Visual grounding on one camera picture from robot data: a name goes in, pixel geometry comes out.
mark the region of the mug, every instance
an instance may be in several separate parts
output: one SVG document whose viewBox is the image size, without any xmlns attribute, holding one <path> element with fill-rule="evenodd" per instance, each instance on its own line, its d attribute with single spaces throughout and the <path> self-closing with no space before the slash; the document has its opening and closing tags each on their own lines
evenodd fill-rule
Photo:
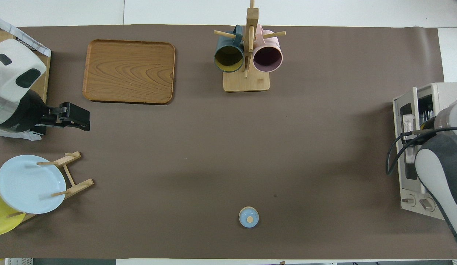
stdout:
<svg viewBox="0 0 457 265">
<path fill-rule="evenodd" d="M 226 73 L 235 72 L 243 65 L 243 28 L 236 25 L 233 32 L 234 39 L 229 37 L 218 37 L 217 48 L 215 49 L 214 62 L 218 69 Z"/>
<path fill-rule="evenodd" d="M 253 44 L 253 65 L 261 72 L 272 72 L 282 64 L 282 52 L 277 37 L 264 39 L 263 35 L 273 33 L 263 30 L 258 24 L 256 27 L 255 42 Z"/>
</svg>

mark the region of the brown mat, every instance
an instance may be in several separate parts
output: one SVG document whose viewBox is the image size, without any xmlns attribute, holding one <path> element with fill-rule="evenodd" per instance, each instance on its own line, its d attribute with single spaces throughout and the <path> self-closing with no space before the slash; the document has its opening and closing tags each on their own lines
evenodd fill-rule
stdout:
<svg viewBox="0 0 457 265">
<path fill-rule="evenodd" d="M 92 126 L 0 137 L 0 167 L 80 151 L 70 171 L 96 184 L 1 235 L 0 258 L 457 258 L 446 223 L 401 210 L 398 176 L 384 173 L 392 98 L 443 81 L 437 30 L 266 27 L 287 31 L 271 88 L 226 93 L 212 32 L 230 28 L 25 28 L 53 51 L 48 103 L 90 110 Z M 172 43 L 173 100 L 85 99 L 94 39 Z M 238 223 L 244 206 L 260 214 L 254 229 Z"/>
</svg>

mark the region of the wooden tray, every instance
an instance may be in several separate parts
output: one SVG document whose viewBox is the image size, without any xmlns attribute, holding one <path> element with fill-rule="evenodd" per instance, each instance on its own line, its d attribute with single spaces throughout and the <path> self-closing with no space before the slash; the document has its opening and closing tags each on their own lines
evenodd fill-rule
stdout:
<svg viewBox="0 0 457 265">
<path fill-rule="evenodd" d="M 174 61 L 167 42 L 93 40 L 82 93 L 93 101 L 165 104 L 173 97 Z"/>
</svg>

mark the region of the cable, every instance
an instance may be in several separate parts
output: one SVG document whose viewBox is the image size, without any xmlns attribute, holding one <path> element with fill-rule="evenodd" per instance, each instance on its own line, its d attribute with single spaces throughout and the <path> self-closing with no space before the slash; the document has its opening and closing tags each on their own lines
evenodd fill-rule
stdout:
<svg viewBox="0 0 457 265">
<path fill-rule="evenodd" d="M 395 166 L 397 165 L 398 163 L 398 159 L 400 158 L 400 156 L 402 155 L 403 152 L 405 152 L 405 149 L 407 149 L 409 146 L 411 146 L 412 144 L 416 143 L 419 139 L 422 139 L 424 138 L 425 136 L 429 136 L 430 134 L 435 134 L 435 133 L 438 133 L 439 131 L 457 131 L 457 127 L 449 127 L 449 128 L 440 128 L 440 129 L 435 129 L 435 130 L 432 130 L 432 131 L 427 131 L 425 134 L 420 134 L 419 136 L 413 138 L 410 142 L 404 144 L 404 146 L 402 147 L 402 149 L 400 149 L 400 151 L 397 153 L 397 155 L 395 156 L 394 160 L 392 161 L 392 165 L 389 167 L 389 162 L 390 162 L 390 153 L 392 152 L 392 149 L 394 149 L 394 146 L 395 146 L 395 143 L 397 143 L 398 140 L 400 140 L 402 137 L 404 136 L 408 136 L 408 135 L 411 135 L 412 132 L 409 131 L 409 132 L 404 132 L 402 134 L 400 134 L 399 137 L 395 138 L 395 141 L 392 143 L 392 145 L 390 146 L 390 149 L 389 149 L 389 152 L 387 153 L 387 159 L 385 161 L 385 173 L 387 173 L 387 176 L 390 176 L 392 175 L 394 169 L 395 169 Z"/>
</svg>

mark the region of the mug rack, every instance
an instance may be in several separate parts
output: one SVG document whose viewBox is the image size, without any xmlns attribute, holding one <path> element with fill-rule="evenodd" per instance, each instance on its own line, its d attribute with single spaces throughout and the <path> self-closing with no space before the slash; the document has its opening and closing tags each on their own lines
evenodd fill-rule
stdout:
<svg viewBox="0 0 457 265">
<path fill-rule="evenodd" d="M 250 0 L 250 7 L 246 13 L 245 33 L 243 34 L 244 56 L 243 66 L 233 73 L 223 72 L 223 84 L 225 92 L 250 92 L 266 91 L 270 87 L 269 73 L 257 70 L 253 65 L 253 50 L 258 24 L 259 9 L 254 7 L 254 0 Z M 236 35 L 214 30 L 215 35 L 235 38 Z M 286 35 L 285 31 L 263 35 L 264 39 Z"/>
</svg>

